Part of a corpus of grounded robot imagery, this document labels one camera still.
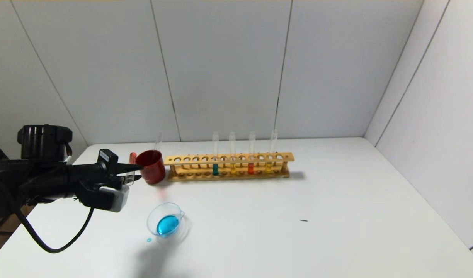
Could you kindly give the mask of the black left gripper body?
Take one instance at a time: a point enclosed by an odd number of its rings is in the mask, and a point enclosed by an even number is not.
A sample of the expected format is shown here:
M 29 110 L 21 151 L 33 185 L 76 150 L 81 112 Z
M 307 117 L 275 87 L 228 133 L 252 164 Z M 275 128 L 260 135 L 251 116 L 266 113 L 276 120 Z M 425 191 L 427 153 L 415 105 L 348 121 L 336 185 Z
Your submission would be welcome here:
M 116 174 L 118 156 L 109 149 L 100 149 L 97 162 L 66 167 L 66 187 L 118 187 Z

